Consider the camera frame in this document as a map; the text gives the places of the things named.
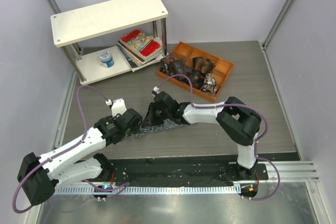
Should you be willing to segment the grey floral tie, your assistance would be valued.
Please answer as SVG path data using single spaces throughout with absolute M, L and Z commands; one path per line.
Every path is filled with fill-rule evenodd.
M 139 130 L 134 134 L 136 138 L 145 136 L 150 133 L 164 131 L 164 130 L 170 130 L 170 129 L 176 129 L 179 127 L 188 126 L 188 124 L 176 124 L 175 122 L 166 119 L 163 121 L 160 125 L 146 125 L 145 122 L 143 122 L 139 128 Z

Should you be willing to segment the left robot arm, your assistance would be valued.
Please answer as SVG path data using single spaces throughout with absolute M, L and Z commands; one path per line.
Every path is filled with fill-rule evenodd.
M 32 206 L 48 200 L 57 189 L 85 180 L 105 182 L 114 169 L 98 151 L 136 132 L 142 116 L 127 109 L 115 117 L 101 118 L 93 127 L 64 146 L 40 156 L 31 152 L 22 161 L 17 180 Z

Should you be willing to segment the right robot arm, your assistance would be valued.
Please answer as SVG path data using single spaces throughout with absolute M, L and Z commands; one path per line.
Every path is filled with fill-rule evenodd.
M 138 135 L 174 129 L 197 123 L 219 125 L 237 144 L 237 173 L 250 179 L 256 173 L 255 140 L 261 116 L 236 97 L 216 104 L 177 102 L 168 93 L 153 91 L 153 102 L 143 120 Z

